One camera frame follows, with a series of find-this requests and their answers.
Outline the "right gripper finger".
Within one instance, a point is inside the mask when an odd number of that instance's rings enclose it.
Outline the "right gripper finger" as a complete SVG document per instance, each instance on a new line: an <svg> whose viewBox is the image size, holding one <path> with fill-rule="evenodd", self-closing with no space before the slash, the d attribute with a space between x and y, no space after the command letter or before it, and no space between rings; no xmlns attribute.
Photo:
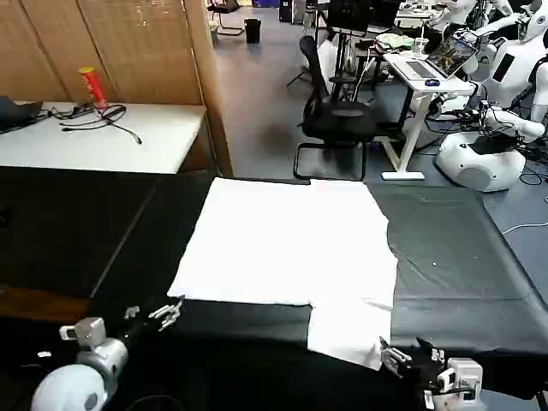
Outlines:
<svg viewBox="0 0 548 411"><path fill-rule="evenodd" d="M443 349L435 347L431 342L420 337L416 337L416 341L433 361L445 362L445 352Z"/></svg>
<svg viewBox="0 0 548 411"><path fill-rule="evenodd" d="M390 371L403 371L411 368L413 359L397 348L389 345L382 337L379 338L381 361Z"/></svg>

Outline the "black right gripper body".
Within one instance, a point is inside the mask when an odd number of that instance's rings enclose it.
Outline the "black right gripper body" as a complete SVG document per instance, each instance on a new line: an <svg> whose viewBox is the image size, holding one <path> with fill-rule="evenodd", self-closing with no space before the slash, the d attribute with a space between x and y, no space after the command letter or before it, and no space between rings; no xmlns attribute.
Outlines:
<svg viewBox="0 0 548 411"><path fill-rule="evenodd" d="M411 368L403 370L403 380L419 388L439 388L438 375L447 369L446 361L433 361L431 357L421 355L413 358Z"/></svg>

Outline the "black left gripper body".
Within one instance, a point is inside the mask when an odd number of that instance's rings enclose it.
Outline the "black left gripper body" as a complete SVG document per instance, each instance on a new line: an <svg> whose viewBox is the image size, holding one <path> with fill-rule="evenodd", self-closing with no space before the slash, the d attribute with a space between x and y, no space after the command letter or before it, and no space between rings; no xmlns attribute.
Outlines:
<svg viewBox="0 0 548 411"><path fill-rule="evenodd" d="M159 324L160 319L157 314L127 310L123 317L121 341L136 343L147 332L156 331Z"/></svg>

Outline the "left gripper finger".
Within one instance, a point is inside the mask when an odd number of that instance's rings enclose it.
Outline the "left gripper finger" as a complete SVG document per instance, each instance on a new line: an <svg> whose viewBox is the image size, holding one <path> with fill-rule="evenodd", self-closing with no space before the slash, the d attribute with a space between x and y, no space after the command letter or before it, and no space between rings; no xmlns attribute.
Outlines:
<svg viewBox="0 0 548 411"><path fill-rule="evenodd" d="M164 313L160 318L161 322L158 332L163 332L171 327L178 320L180 315L180 310L178 308L172 308L168 312Z"/></svg>
<svg viewBox="0 0 548 411"><path fill-rule="evenodd" d="M181 315L185 295L165 296L148 314L149 319L176 319Z"/></svg>

